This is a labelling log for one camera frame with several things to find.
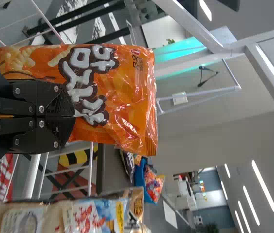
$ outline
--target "plastic wrapper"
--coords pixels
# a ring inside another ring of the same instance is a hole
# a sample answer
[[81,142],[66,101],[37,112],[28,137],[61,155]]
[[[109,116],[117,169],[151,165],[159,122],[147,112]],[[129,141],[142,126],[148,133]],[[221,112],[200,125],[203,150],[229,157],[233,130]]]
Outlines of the plastic wrapper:
[[151,166],[145,166],[145,188],[154,202],[158,202],[164,184],[164,176],[157,176],[156,170]]
[[135,165],[140,166],[142,156],[138,154],[133,154]]
[[125,212],[125,233],[144,233],[144,189],[143,187],[133,187],[117,192],[110,192],[102,195],[103,198],[121,199],[128,198],[129,206]]
[[154,156],[156,83],[152,50],[129,45],[52,45],[0,48],[9,80],[64,83],[75,107],[70,141],[117,144]]
[[75,201],[0,204],[0,233],[143,233],[143,189]]
[[135,172],[135,161],[133,157],[133,153],[125,152],[119,149],[119,153],[121,155],[122,162],[125,167],[125,172],[129,176],[130,182],[133,182],[133,174]]

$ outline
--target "teal light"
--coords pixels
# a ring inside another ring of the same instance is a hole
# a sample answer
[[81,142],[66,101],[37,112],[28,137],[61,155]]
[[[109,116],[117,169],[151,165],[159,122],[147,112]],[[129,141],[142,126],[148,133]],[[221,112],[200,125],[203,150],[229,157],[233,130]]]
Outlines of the teal light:
[[201,42],[199,42],[195,37],[190,37],[185,40],[154,49],[155,63],[166,62],[199,52],[204,49],[206,49],[206,47]]
[[[206,63],[206,64],[200,64],[201,66],[210,66],[212,64],[214,64],[216,62],[211,62],[211,63]],[[194,70],[194,69],[198,69],[199,66],[196,66],[196,67],[190,67],[190,68],[187,68],[187,69],[183,69],[183,70],[179,70],[179,71],[176,71],[176,72],[173,72],[173,73],[170,73],[170,74],[166,74],[166,75],[161,75],[159,77],[156,77],[156,80],[162,80],[162,79],[167,79],[169,77],[172,77],[172,76],[177,76],[179,74],[183,74],[183,73],[186,73],[186,72],[189,72],[191,70]]]

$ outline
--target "orange snack bag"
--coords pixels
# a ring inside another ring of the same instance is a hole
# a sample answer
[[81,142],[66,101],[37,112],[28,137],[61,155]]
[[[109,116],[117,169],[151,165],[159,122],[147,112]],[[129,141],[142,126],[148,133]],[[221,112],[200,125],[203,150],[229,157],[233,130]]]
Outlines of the orange snack bag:
[[0,72],[8,80],[66,84],[77,117],[70,141],[156,155],[153,51],[113,44],[1,47]]

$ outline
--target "red logo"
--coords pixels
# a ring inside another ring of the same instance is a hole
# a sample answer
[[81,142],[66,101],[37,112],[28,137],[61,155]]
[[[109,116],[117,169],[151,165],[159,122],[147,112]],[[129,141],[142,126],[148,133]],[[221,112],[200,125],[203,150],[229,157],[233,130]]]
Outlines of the red logo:
[[135,55],[140,55],[140,51],[139,50],[135,50],[135,49],[131,49],[130,52],[132,52]]

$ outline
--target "yellow and black striped sign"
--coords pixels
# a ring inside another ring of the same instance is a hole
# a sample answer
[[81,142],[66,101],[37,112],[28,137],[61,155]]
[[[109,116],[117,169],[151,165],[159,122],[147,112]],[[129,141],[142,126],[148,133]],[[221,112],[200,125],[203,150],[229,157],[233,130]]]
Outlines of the yellow and black striped sign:
[[[94,145],[93,160],[97,157],[98,145]],[[60,156],[59,164],[64,167],[69,167],[73,164],[85,164],[89,165],[90,149],[76,151],[74,153],[63,154]]]

